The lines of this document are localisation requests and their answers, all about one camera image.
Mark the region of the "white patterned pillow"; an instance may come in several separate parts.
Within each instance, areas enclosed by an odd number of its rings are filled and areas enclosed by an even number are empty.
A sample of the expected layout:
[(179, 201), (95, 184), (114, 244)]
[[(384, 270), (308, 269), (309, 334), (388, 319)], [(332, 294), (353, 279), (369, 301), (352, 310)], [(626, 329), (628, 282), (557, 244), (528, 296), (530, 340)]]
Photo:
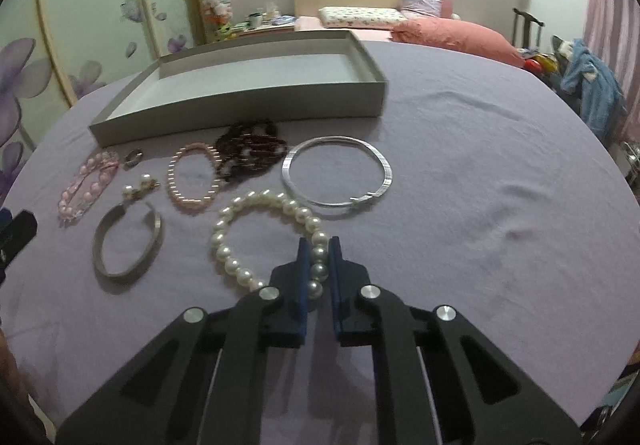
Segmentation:
[(322, 26), (334, 29), (393, 30), (406, 17), (394, 8), (326, 6), (318, 10)]

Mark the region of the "dark wooden chair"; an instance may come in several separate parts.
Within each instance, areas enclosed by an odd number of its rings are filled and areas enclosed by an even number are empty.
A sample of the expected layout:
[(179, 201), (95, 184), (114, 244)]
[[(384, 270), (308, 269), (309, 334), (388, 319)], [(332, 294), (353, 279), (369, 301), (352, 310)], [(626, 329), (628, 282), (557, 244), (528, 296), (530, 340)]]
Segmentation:
[(517, 8), (513, 12), (512, 44), (516, 45), (516, 41), (520, 41), (522, 49), (540, 49), (544, 22)]

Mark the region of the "thin silver bangle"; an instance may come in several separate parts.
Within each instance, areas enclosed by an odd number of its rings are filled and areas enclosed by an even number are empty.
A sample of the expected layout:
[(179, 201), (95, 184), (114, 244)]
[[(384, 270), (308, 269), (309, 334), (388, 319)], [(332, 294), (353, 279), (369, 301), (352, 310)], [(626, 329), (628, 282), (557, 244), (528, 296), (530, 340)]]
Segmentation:
[[(378, 165), (383, 172), (381, 185), (378, 186), (378, 189), (375, 189), (375, 191), (368, 191), (361, 196), (350, 197), (347, 201), (342, 202), (325, 202), (311, 199), (311, 197), (306, 196), (306, 194), (303, 194), (295, 185), (291, 175), (291, 168), (294, 161), (304, 151), (321, 145), (352, 146), (366, 152), (370, 157), (378, 162)], [(312, 206), (318, 206), (318, 208), (322, 209), (357, 209), (380, 200), (390, 189), (390, 186), (393, 185), (394, 173), (390, 162), (388, 162), (384, 154), (368, 142), (352, 136), (329, 135), (307, 139), (305, 142), (300, 142), (298, 145), (288, 150), (288, 153), (281, 164), (281, 179), (283, 185), (289, 192), (292, 192), (296, 198)]]

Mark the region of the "pearl earrings pair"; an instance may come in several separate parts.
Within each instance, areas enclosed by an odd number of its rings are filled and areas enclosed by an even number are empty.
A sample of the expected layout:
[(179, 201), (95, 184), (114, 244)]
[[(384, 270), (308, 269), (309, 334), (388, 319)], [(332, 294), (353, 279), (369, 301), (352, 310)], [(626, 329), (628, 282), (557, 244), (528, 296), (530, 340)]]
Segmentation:
[(137, 185), (127, 184), (122, 187), (122, 201), (135, 202), (143, 199), (148, 194), (160, 187), (160, 182), (150, 173), (143, 173)]

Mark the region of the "plush toy tower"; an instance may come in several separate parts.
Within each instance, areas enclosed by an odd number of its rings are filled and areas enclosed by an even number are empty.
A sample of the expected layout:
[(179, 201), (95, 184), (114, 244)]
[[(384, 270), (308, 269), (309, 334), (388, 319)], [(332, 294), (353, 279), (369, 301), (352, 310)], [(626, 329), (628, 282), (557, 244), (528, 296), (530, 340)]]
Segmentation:
[(200, 4), (206, 41), (213, 43), (228, 38), (232, 30), (232, 1), (200, 0)]

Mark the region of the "lilac floral pillow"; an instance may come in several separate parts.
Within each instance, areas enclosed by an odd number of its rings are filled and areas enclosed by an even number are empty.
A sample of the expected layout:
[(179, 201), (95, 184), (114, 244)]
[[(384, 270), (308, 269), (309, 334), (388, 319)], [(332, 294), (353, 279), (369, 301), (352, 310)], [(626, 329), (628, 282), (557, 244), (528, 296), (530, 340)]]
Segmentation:
[(442, 0), (399, 0), (399, 11), (406, 17), (442, 15)]

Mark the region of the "white mug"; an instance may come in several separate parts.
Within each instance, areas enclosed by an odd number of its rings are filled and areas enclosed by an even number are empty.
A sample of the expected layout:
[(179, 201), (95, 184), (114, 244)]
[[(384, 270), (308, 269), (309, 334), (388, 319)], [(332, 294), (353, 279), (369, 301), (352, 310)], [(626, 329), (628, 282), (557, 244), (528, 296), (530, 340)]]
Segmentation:
[(248, 27), (250, 29), (257, 29), (262, 25), (262, 14), (260, 12), (254, 12), (247, 17)]

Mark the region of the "grey cardboard tray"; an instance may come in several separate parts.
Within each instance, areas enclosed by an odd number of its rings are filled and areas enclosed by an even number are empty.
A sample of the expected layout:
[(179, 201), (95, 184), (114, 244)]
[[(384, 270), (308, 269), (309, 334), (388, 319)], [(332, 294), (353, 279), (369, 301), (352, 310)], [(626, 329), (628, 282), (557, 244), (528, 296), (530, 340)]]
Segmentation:
[(157, 59), (89, 128), (106, 147), (259, 120), (378, 118), (386, 87), (349, 30), (250, 35)]

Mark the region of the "floral wardrobe doors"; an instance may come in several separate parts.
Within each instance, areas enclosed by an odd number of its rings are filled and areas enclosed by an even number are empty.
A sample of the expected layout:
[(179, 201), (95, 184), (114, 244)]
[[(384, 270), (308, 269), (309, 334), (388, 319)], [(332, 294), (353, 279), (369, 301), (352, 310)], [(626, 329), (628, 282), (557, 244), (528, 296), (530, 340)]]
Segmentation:
[(2, 0), (1, 191), (81, 98), (198, 44), (194, 0)]

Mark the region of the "pink curtain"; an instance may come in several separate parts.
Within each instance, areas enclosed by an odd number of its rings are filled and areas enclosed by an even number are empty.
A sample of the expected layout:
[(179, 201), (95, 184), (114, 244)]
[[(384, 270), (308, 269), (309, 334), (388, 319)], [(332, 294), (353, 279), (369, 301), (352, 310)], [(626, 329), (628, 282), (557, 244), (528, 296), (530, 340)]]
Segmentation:
[(637, 0), (588, 0), (584, 40), (614, 72), (626, 100), (618, 139), (639, 142), (639, 4)]

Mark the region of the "blue clothing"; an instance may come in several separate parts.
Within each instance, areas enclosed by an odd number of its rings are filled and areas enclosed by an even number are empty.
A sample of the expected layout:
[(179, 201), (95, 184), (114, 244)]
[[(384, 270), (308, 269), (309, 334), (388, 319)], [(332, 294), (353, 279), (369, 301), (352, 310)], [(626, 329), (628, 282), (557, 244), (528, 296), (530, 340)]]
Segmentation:
[(614, 72), (581, 38), (573, 42), (573, 55), (562, 76), (565, 93), (580, 93), (579, 116), (591, 133), (608, 146), (618, 121), (627, 113), (626, 99)]

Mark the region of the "pink bed mattress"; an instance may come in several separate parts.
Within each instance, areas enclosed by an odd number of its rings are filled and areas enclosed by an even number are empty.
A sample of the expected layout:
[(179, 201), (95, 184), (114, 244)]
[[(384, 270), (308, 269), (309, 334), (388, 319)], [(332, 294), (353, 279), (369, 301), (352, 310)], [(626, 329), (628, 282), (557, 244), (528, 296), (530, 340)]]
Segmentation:
[[(352, 32), (359, 41), (364, 42), (390, 42), (394, 27), (399, 26), (393, 23), (389, 29), (367, 29), (367, 28), (345, 28), (345, 31)], [(295, 31), (323, 31), (326, 30), (323, 22), (318, 17), (300, 16), (294, 22)]]

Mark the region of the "purple tablecloth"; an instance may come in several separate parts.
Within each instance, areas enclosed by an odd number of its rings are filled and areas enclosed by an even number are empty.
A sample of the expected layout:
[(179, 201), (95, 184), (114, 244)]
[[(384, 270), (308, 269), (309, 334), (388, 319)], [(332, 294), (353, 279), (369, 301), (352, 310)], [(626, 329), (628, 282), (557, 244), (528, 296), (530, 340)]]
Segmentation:
[[(280, 126), (291, 144), (364, 139), (394, 180), (367, 209), (322, 214), (345, 257), (406, 303), (454, 306), (576, 421), (623, 371), (639, 340), (639, 207), (622, 173), (578, 116), (522, 70), (446, 50), (372, 42), (387, 79), (378, 119)], [(38, 233), (1, 289), (2, 328), (29, 392), (63, 421), (191, 306), (230, 307), (243, 290), (210, 256), (218, 212), (251, 190), (278, 190), (272, 170), (221, 191), (198, 215), (163, 190), (149, 202), (165, 237), (129, 286), (99, 280), (91, 243), (101, 217), (142, 174), (164, 178), (176, 150), (215, 130), (148, 139), (74, 226), (58, 200), (96, 149), (88, 126), (119, 92), (84, 98), (51, 128), (6, 206), (35, 214)]]

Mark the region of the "coral folded duvet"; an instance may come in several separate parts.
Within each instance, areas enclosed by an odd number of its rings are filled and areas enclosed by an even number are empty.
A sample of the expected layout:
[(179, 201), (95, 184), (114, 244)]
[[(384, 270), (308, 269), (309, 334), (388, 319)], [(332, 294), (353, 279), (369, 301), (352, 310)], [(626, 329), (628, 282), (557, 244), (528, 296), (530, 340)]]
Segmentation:
[(524, 67), (518, 50), (499, 32), (480, 24), (434, 17), (409, 19), (390, 32), (394, 42), (437, 47)]

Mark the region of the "pink bedside table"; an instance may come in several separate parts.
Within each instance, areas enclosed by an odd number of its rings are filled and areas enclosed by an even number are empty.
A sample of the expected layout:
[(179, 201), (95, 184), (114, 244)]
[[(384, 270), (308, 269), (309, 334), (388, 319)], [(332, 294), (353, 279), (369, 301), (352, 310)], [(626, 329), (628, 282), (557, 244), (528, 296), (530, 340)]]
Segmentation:
[(295, 16), (280, 16), (271, 20), (264, 19), (256, 28), (252, 28), (248, 21), (237, 23), (232, 34), (237, 36), (261, 35), (268, 33), (291, 32), (295, 30)]

